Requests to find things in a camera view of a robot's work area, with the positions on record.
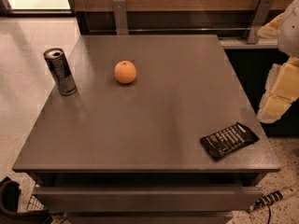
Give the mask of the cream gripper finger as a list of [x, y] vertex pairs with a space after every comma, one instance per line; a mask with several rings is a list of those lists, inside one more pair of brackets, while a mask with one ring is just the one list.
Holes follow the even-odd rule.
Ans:
[[274, 123], [299, 98], [299, 59], [291, 57], [283, 65], [274, 63], [269, 71], [265, 93], [257, 118], [261, 123]]
[[273, 20], [262, 26], [257, 35], [262, 38], [278, 38], [283, 14], [280, 13]]

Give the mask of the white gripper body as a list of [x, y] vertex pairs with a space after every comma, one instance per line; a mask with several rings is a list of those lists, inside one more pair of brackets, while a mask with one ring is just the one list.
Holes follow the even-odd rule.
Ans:
[[282, 15], [278, 49], [290, 57], [299, 56], [299, 0], [293, 0]]

